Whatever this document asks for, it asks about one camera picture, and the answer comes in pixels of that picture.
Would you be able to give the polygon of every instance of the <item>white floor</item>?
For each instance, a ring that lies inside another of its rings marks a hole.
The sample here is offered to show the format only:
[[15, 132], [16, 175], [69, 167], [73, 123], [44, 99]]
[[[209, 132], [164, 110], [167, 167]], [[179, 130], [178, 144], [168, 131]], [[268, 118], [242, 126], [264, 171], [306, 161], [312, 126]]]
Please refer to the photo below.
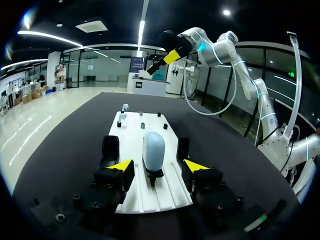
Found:
[[0, 117], [0, 172], [12, 194], [19, 174], [45, 137], [69, 114], [100, 94], [125, 93], [118, 87], [80, 87], [20, 103]]

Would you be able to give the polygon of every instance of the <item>white tray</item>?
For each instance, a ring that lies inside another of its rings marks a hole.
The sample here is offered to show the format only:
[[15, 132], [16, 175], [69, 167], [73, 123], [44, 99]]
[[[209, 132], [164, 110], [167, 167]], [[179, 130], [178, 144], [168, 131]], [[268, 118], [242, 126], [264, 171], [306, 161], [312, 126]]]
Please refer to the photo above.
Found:
[[[126, 119], [121, 121], [121, 127], [117, 127], [120, 113], [116, 113], [109, 135], [119, 137], [119, 163], [133, 159], [135, 177], [123, 204], [120, 204], [115, 212], [154, 213], [191, 205], [192, 200], [177, 163], [178, 138], [165, 116], [158, 117], [153, 113], [143, 113], [143, 116], [140, 116], [138, 112], [125, 112]], [[145, 129], [141, 129], [141, 122], [145, 123]], [[164, 129], [164, 124], [168, 125], [167, 130]], [[154, 187], [151, 187], [145, 174], [142, 160], [143, 137], [147, 132], [157, 132], [165, 142], [162, 166], [164, 176], [155, 180]]]

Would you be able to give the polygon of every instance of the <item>black table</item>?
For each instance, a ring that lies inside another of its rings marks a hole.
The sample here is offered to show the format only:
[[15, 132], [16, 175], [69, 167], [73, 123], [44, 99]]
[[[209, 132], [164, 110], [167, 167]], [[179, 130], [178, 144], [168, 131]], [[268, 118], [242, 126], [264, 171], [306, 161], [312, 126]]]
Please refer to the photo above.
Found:
[[[193, 112], [181, 99], [101, 93], [64, 119], [25, 164], [13, 197], [22, 208], [34, 198], [72, 199], [92, 180], [117, 111], [129, 104], [130, 112], [162, 113], [178, 138], [190, 138], [189, 156], [204, 166], [217, 167], [227, 185], [244, 198], [244, 207], [259, 204], [265, 212], [280, 199], [286, 219], [298, 200], [270, 161], [240, 133], [219, 117]], [[205, 108], [192, 103], [197, 109]], [[116, 214], [112, 236], [118, 239], [200, 239], [208, 232], [195, 206], [147, 214]]]

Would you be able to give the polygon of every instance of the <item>ceiling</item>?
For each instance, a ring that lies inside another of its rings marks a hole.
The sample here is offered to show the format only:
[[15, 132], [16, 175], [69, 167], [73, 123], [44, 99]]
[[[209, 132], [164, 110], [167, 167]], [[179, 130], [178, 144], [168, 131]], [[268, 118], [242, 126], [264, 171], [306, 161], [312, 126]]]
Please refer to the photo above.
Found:
[[[30, 31], [59, 36], [81, 45], [104, 43], [138, 43], [138, 32], [144, 0], [46, 0], [7, 1], [5, 9], [12, 16], [2, 22], [1, 29], [7, 36], [3, 47], [9, 46], [12, 60], [0, 59], [2, 66], [30, 60], [45, 59], [54, 51], [75, 46], [66, 42], [40, 36], [17, 35], [22, 29], [20, 21], [33, 6], [34, 21]], [[142, 44], [161, 47], [158, 35], [165, 30], [175, 33], [191, 27], [203, 28], [213, 41], [220, 34], [231, 30], [239, 41], [262, 41], [291, 45], [286, 31], [296, 32], [300, 48], [315, 54], [317, 29], [316, 9], [306, 5], [308, 1], [289, 0], [149, 0]], [[231, 16], [222, 14], [228, 8]], [[85, 33], [76, 25], [100, 20], [108, 31]]]

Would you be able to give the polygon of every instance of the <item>light blue egg-shaped object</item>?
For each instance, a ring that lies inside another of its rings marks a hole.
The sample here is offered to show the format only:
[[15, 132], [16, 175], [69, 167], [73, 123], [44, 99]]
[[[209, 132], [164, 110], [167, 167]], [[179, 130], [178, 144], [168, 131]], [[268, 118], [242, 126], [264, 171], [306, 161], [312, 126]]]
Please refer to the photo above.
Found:
[[156, 172], [162, 168], [165, 147], [165, 140], [159, 133], [150, 131], [144, 136], [142, 156], [146, 169]]

